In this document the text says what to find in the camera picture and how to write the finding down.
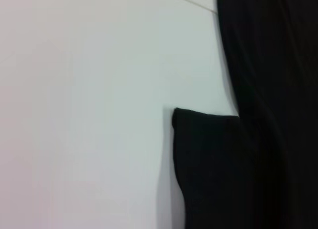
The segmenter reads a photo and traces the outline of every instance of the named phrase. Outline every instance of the black fabric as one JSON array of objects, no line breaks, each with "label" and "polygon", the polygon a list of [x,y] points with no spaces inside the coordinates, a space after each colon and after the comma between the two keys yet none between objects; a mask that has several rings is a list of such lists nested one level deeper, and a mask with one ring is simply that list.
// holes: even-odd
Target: black fabric
[{"label": "black fabric", "polygon": [[[175,111],[174,160],[186,228],[316,229],[318,0],[218,0],[218,13],[240,120]],[[218,164],[208,166],[202,151],[216,154]],[[236,158],[238,152],[245,158]],[[232,176],[234,165],[248,170],[228,180],[224,165]],[[222,172],[220,180],[208,172]],[[239,190],[231,194],[227,187]]]}]

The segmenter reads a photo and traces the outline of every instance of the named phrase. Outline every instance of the white wall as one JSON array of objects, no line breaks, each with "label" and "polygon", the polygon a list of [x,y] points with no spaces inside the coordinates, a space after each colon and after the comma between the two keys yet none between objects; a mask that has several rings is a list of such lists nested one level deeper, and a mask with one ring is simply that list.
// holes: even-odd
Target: white wall
[{"label": "white wall", "polygon": [[181,229],[174,107],[235,114],[183,0],[0,0],[0,228]]}]

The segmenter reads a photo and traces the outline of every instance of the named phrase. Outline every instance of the black garment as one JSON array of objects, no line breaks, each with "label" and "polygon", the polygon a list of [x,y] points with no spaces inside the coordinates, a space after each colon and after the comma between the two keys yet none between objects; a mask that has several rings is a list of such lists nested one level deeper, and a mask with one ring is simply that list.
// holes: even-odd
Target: black garment
[{"label": "black garment", "polygon": [[[197,116],[192,114],[188,115],[190,120],[182,118],[176,124],[175,118],[180,113],[175,112],[174,160],[186,203],[186,228],[316,229],[318,0],[218,0],[218,12],[240,126],[229,133],[222,126],[225,123],[213,123],[207,127],[202,121],[196,123]],[[205,125],[208,129],[199,133],[198,125]],[[200,134],[204,135],[204,144]],[[241,142],[228,143],[236,142],[235,135],[241,136]],[[207,166],[205,161],[206,166],[199,167],[202,160],[206,160],[199,158],[202,151],[218,152],[220,162],[215,165],[211,161]],[[220,156],[221,151],[228,152],[226,157]],[[229,158],[236,157],[234,152],[240,152],[245,158],[232,162]],[[253,157],[246,152],[254,152]],[[250,164],[251,158],[254,158],[254,167]],[[195,164],[189,167],[187,164],[193,159]],[[233,183],[232,188],[239,188],[233,194],[226,191],[228,188],[221,190],[227,180],[225,174],[220,173],[219,181],[207,176],[207,172],[217,174],[219,168],[223,172],[222,166],[231,163],[248,169],[242,171],[248,175],[238,177]],[[194,178],[192,172],[208,182],[201,187],[202,182],[191,180]],[[253,186],[247,183],[251,172]],[[226,186],[231,187],[231,183],[226,181]],[[211,193],[203,191],[204,187]],[[193,193],[196,190],[203,193],[200,200],[206,202],[204,206],[192,204],[198,197]],[[252,199],[245,193],[252,194]],[[240,212],[241,216],[251,224],[239,221],[237,212],[226,212],[223,208],[234,204],[237,209],[236,200],[240,196],[246,198],[246,205],[241,202],[246,214]],[[222,206],[215,198],[227,200],[223,200]],[[205,217],[206,210],[219,214],[212,216],[210,213]],[[231,225],[226,218],[237,224]]]}]

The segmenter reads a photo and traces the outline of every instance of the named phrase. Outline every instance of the black cloth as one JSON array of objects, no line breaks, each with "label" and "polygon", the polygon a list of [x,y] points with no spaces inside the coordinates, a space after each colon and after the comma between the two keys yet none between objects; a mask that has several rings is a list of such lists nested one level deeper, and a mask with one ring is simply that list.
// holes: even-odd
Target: black cloth
[{"label": "black cloth", "polygon": [[[194,137],[194,133],[198,134],[198,125],[195,123],[198,121],[197,116],[191,114],[188,116],[190,120],[183,119],[183,123],[173,120],[177,122],[174,123],[174,160],[186,203],[186,228],[316,229],[318,0],[217,1],[222,42],[238,103],[240,127],[229,133],[220,124],[221,136],[215,137],[217,124],[212,124],[206,131],[201,131],[209,139],[203,144],[199,136]],[[174,118],[177,119],[179,114],[176,111]],[[191,122],[187,127],[194,129],[183,132],[180,127],[185,127],[185,122]],[[225,141],[235,139],[233,134],[243,134],[241,142],[250,143],[225,147]],[[211,162],[211,168],[195,166],[190,170],[186,164],[179,164],[179,161],[190,163],[194,158],[199,165],[202,158],[197,159],[195,156],[208,149],[211,154],[221,151],[230,153],[226,154],[228,158],[218,155],[220,163],[215,166]],[[185,154],[183,150],[193,152]],[[244,152],[242,154],[246,158],[237,159],[233,164],[241,163],[240,168],[247,168],[250,172],[245,172],[248,175],[233,183],[240,193],[231,194],[226,192],[228,189],[220,190],[225,182],[211,181],[206,171],[218,172],[219,167],[222,169],[221,162],[230,164],[229,158],[235,158],[234,152],[237,151]],[[250,164],[251,155],[246,152],[254,152],[254,167]],[[220,212],[218,217],[211,216],[213,213],[204,217],[206,207],[191,204],[193,198],[197,197],[193,191],[201,193],[199,184],[190,180],[192,170],[197,177],[209,181],[206,182],[209,189],[217,188],[211,189],[210,194],[202,194],[201,200],[207,199],[205,202],[213,207],[208,212]],[[251,174],[254,175],[252,186],[247,183]],[[231,187],[231,182],[226,182],[226,185]],[[244,185],[246,191],[240,190]],[[251,191],[252,199],[245,195]],[[212,203],[214,200],[210,200],[227,198],[226,195],[228,200],[223,201],[224,207],[231,207],[232,203],[236,205],[236,200],[239,201],[236,197],[246,197],[246,204],[241,203],[242,210],[245,210],[241,216],[248,219],[250,224],[238,221],[234,211],[226,213],[221,203]],[[194,216],[197,214],[203,216],[201,221],[200,216]],[[226,218],[237,222],[237,225],[226,222]]]}]

